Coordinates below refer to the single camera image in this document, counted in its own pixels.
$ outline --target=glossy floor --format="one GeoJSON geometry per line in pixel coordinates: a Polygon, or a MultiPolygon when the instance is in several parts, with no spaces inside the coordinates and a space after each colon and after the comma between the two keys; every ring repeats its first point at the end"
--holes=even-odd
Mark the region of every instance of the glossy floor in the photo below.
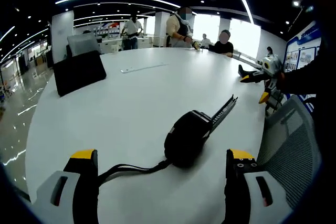
{"type": "Polygon", "coordinates": [[[11,182],[28,192],[25,178],[25,152],[29,125],[41,93],[53,71],[46,64],[29,69],[10,82],[12,95],[4,103],[0,121],[0,159],[11,182]]]}

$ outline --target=white pillar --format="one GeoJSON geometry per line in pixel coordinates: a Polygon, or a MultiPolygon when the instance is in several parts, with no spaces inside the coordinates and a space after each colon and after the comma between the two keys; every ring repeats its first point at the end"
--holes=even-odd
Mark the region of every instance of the white pillar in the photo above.
{"type": "Polygon", "coordinates": [[[51,22],[51,49],[54,63],[64,60],[67,55],[68,36],[74,34],[73,11],[53,16],[51,22]]]}
{"type": "Polygon", "coordinates": [[[157,47],[163,47],[164,39],[166,37],[167,20],[170,17],[170,13],[159,12],[155,13],[155,32],[153,45],[157,47]]]}
{"type": "Polygon", "coordinates": [[[147,18],[143,19],[143,33],[146,34],[147,30],[147,18]]]}
{"type": "Polygon", "coordinates": [[[219,22],[218,37],[223,30],[230,31],[230,22],[231,22],[230,19],[221,18],[221,21],[219,22]]]}

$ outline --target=white table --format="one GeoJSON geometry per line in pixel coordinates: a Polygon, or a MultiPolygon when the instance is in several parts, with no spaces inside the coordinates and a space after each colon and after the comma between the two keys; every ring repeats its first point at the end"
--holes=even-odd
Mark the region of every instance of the white table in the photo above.
{"type": "Polygon", "coordinates": [[[102,55],[107,78],[60,98],[52,77],[29,129],[26,179],[30,198],[76,151],[98,150],[99,173],[119,163],[142,167],[164,160],[164,140],[190,110],[212,116],[232,94],[239,99],[190,170],[174,166],[121,176],[100,187],[100,223],[220,223],[225,216],[226,150],[257,156],[264,127],[262,83],[240,83],[238,65],[194,49],[150,48],[102,55]],[[130,73],[128,68],[169,64],[130,73]]]}

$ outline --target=window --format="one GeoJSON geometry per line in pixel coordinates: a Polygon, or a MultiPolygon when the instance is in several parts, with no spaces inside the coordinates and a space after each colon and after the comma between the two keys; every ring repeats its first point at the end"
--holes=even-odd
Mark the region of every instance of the window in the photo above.
{"type": "Polygon", "coordinates": [[[203,34],[212,42],[218,41],[220,16],[197,14],[194,22],[194,39],[202,40],[203,34]]]}
{"type": "Polygon", "coordinates": [[[233,18],[230,22],[230,33],[229,41],[233,44],[235,50],[257,58],[261,33],[260,26],[233,18]]]}
{"type": "Polygon", "coordinates": [[[147,18],[146,33],[154,35],[155,32],[155,16],[147,18]]]}

